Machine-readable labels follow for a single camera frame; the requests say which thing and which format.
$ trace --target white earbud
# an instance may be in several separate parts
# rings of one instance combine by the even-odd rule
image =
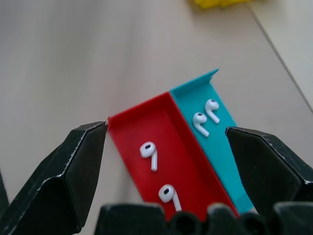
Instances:
[[[213,99],[209,99],[206,103],[205,103],[205,111],[206,114],[216,123],[219,124],[220,123],[220,119],[213,113],[213,110],[218,110],[219,109],[219,104],[218,102],[216,102]]]
[[[173,200],[175,210],[177,212],[181,211],[180,202],[178,199],[178,195],[171,185],[164,185],[158,192],[158,196],[162,202],[168,203],[169,201]]]
[[[203,134],[205,137],[209,136],[209,132],[205,130],[203,126],[200,124],[206,123],[207,117],[203,113],[195,113],[194,116],[192,117],[192,123],[195,126],[195,128]]]
[[[157,148],[153,142],[146,142],[140,147],[140,154],[143,158],[151,156],[151,170],[157,171]]]

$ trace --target red tray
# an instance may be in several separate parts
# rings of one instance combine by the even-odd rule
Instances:
[[[158,191],[165,184],[176,189],[183,211],[205,220],[207,206],[221,202],[237,214],[222,184],[193,136],[169,93],[164,93],[108,119],[109,133],[143,200],[156,202],[169,220],[173,202],[163,203]],[[151,171],[151,158],[141,157],[139,148],[156,145],[158,168]]]

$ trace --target table surface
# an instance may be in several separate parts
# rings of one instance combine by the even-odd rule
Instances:
[[[0,167],[12,201],[75,127],[217,67],[212,84],[242,127],[277,135],[313,165],[313,114],[246,4],[199,12],[181,0],[0,3]],[[100,206],[141,198],[107,135]]]
[[[313,1],[261,0],[249,6],[313,110]]]

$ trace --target plastic tray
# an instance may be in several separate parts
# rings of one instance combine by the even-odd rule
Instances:
[[[226,127],[236,126],[236,124],[210,84],[212,76],[217,71],[218,69],[174,88],[170,92],[237,210],[239,213],[243,213],[250,210],[253,204],[242,186],[234,157],[225,136]],[[219,124],[215,124],[207,117],[207,122],[202,125],[210,132],[209,137],[206,138],[194,127],[192,117],[196,112],[206,114],[204,105],[208,99],[214,99],[219,103],[220,107],[214,113],[221,121]]]
[[[183,211],[206,218],[207,206],[222,202],[237,213],[197,140],[169,92],[108,119],[109,133],[145,202],[156,202],[170,219],[173,202],[162,203],[158,191],[171,184]],[[139,148],[156,144],[158,169],[151,171],[151,158],[141,157]]]

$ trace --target teal tray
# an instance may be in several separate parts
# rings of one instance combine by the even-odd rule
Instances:
[[[234,157],[225,136],[226,127],[236,126],[236,124],[210,84],[212,76],[217,71],[218,69],[178,86],[170,90],[170,93],[233,204],[239,213],[244,213],[250,210],[253,204],[241,183]],[[220,105],[219,109],[214,111],[221,120],[219,124],[215,124],[206,115],[204,105],[208,99],[214,99]],[[207,122],[202,124],[202,126],[210,132],[208,138],[203,136],[192,123],[192,117],[196,112],[204,113],[207,116]]]

